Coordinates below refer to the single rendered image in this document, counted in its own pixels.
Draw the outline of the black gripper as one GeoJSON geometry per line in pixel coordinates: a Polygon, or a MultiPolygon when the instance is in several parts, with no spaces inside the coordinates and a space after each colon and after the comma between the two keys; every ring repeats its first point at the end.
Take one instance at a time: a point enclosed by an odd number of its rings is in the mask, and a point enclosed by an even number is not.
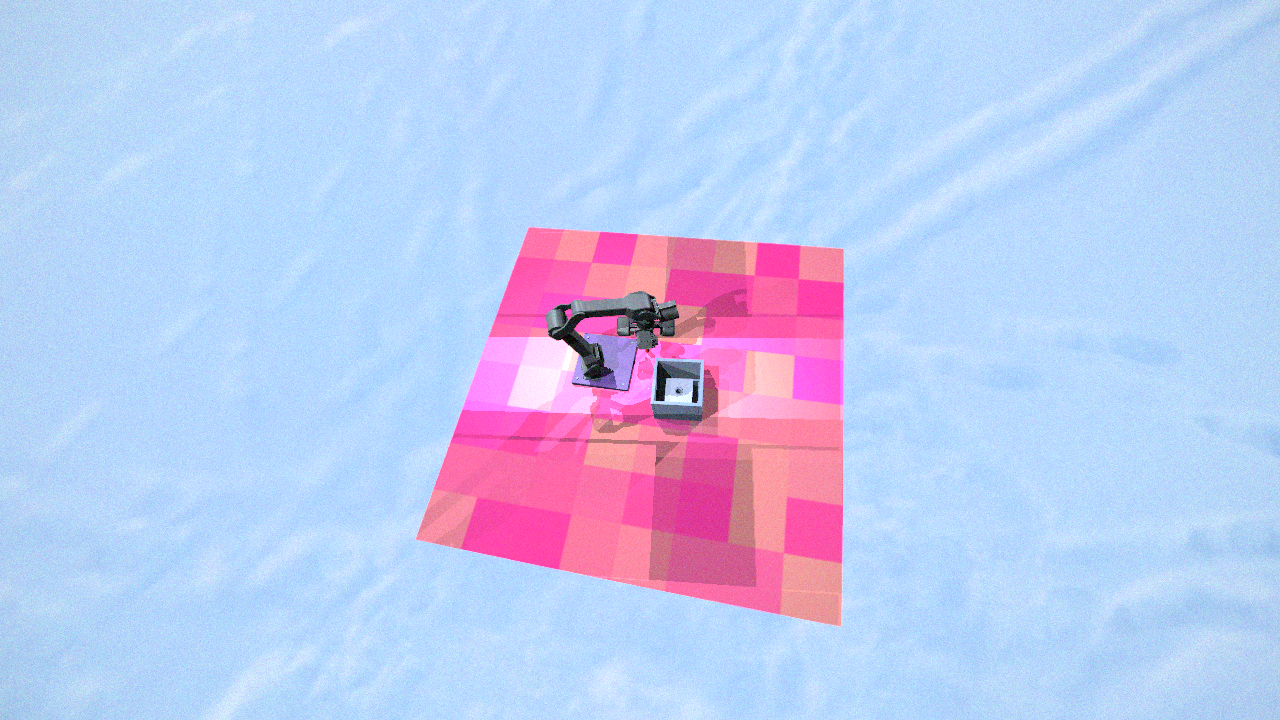
{"type": "Polygon", "coordinates": [[[654,331],[654,328],[660,328],[662,337],[675,336],[675,319],[669,322],[653,322],[652,327],[643,329],[637,324],[630,324],[628,316],[617,318],[617,334],[623,337],[630,337],[634,334],[635,329],[640,331],[654,331]],[[654,324],[655,323],[655,324],[654,324]],[[660,324],[658,324],[660,323],[660,324]]]}

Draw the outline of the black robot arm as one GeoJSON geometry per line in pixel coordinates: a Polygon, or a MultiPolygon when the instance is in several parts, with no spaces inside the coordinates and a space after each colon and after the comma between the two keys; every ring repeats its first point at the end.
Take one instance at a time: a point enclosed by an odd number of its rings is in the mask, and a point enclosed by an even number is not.
{"type": "MultiPolygon", "coordinates": [[[[678,310],[675,300],[657,304],[655,296],[646,293],[646,291],[637,291],[626,295],[623,299],[585,301],[576,299],[570,304],[558,304],[547,313],[547,331],[550,338],[557,341],[563,340],[580,355],[582,379],[602,380],[605,361],[602,345],[589,345],[575,331],[576,325],[585,318],[618,315],[628,316],[630,324],[636,323],[640,328],[646,329],[652,327],[654,320],[669,322],[677,319],[678,310]],[[568,309],[572,311],[570,319],[564,313],[568,309]]],[[[637,348],[655,348],[658,345],[658,336],[653,331],[635,329],[635,337],[637,340],[637,348]]]]}

